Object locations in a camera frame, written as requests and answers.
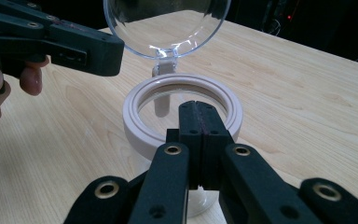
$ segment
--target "black plastic part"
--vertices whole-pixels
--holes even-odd
[[[227,224],[247,223],[248,212],[226,176],[222,176],[222,184],[219,190],[219,204]]]
[[[131,209],[135,205],[136,200],[138,200],[139,191],[141,191],[142,185],[145,181],[147,171],[142,173],[141,175],[136,176],[133,178],[132,181],[129,182],[129,188],[130,188],[130,197],[129,197],[129,203],[131,205]]]
[[[197,189],[200,184],[202,128],[199,115],[196,102],[179,105],[179,142],[190,150],[190,189]]]
[[[167,129],[167,136],[165,136],[165,142],[179,142],[179,129]]]
[[[124,42],[116,35],[60,21],[34,8],[38,9],[0,0],[0,57],[12,63],[43,62],[50,55],[52,63],[97,76],[119,73]],[[5,73],[20,75],[10,70]]]
[[[334,182],[305,180],[298,195],[323,223],[358,223],[358,199]]]
[[[222,164],[249,215],[248,223],[321,223],[254,148],[229,145]]]
[[[117,190],[117,193],[104,199],[97,197],[96,191],[101,184],[106,184],[106,189],[101,189],[102,193],[108,195],[112,190]],[[77,198],[64,224],[127,223],[129,191],[128,182],[120,177],[104,176],[94,180]]]
[[[226,145],[234,143],[216,108],[197,102],[202,129],[201,179],[207,190],[220,190],[222,165],[220,158]]]
[[[132,209],[129,223],[185,223],[188,168],[189,151],[185,145],[167,143],[160,146]]]
[[[25,68],[25,61],[11,59],[8,57],[0,58],[1,65],[0,68],[2,73],[10,74],[12,77],[20,78],[22,71]]]

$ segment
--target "light wood surface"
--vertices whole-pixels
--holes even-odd
[[[62,223],[103,175],[128,180],[130,145],[122,105],[154,62],[125,52],[117,77],[50,64],[44,90],[12,93],[0,120],[0,223]],[[295,186],[335,181],[358,197],[358,63],[225,22],[178,72],[221,81],[240,98],[239,143],[255,147]],[[224,223],[218,203],[188,223]]]

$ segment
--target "clear plastic dome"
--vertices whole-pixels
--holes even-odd
[[[103,0],[112,33],[146,58],[181,57],[216,33],[230,0]]]

